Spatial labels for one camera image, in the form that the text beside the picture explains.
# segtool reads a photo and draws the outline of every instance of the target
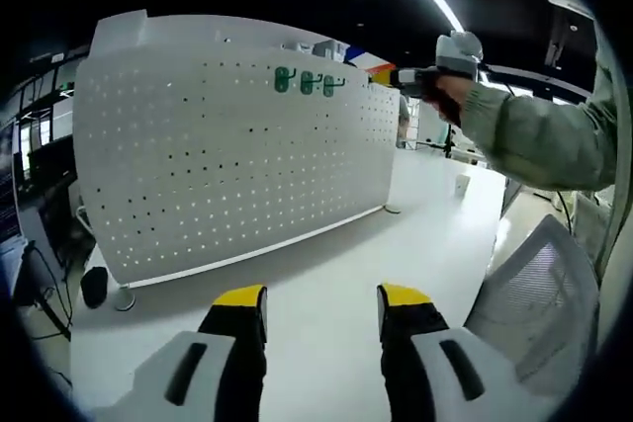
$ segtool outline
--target white pegboard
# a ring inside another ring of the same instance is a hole
[[[297,68],[274,89],[275,68]],[[343,87],[300,91],[302,71]],[[384,204],[399,94],[353,67],[232,43],[89,57],[75,90],[85,205],[120,283],[148,283]]]

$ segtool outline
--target white floor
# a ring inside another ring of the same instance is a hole
[[[549,202],[525,193],[520,194],[516,198],[505,216],[500,220],[497,232],[497,244],[495,246],[492,262],[489,266],[489,273],[497,269],[509,257],[548,213],[553,214],[564,222],[564,217],[556,211]],[[79,281],[82,272],[83,270],[80,267],[76,267],[70,273],[69,290],[70,296],[73,299],[76,298],[79,292]],[[60,286],[59,290],[64,304],[66,308],[68,308],[65,286]],[[65,321],[57,295],[53,294],[48,302],[58,315],[62,315],[61,318]],[[34,337],[55,333],[55,328],[41,310],[31,308],[25,311],[23,316],[28,330]],[[67,377],[70,374],[68,354],[70,346],[68,342],[63,337],[57,336],[36,341],[35,344],[40,350],[46,365],[51,369],[52,379],[62,391],[70,393],[70,387],[67,382],[55,373],[61,372]]]

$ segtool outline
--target white table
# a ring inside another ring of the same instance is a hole
[[[471,176],[466,196],[455,177]],[[130,390],[135,368],[182,330],[195,330],[220,293],[268,286],[268,374],[262,421],[384,421],[376,286],[429,294],[461,326],[490,263],[502,175],[423,152],[396,154],[390,204],[306,241],[213,271],[135,289],[136,305],[76,304],[70,351],[74,396],[108,406]],[[89,265],[103,265],[95,249]]]

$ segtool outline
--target green jacket sleeve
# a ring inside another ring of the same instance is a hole
[[[616,109],[599,45],[585,103],[558,105],[476,84],[461,119],[462,132],[493,168],[529,186],[601,190],[615,181]]]

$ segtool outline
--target green hook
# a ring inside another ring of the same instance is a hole
[[[297,76],[297,68],[293,69],[293,74],[285,66],[275,68],[275,91],[285,93],[290,88],[290,80]]]
[[[301,92],[304,94],[312,94],[313,85],[320,83],[322,79],[322,74],[319,74],[315,79],[311,71],[304,71],[301,73]]]
[[[345,78],[343,78],[340,83],[334,83],[334,78],[328,74],[323,80],[323,95],[326,98],[331,98],[334,95],[334,88],[345,86],[345,82]]]

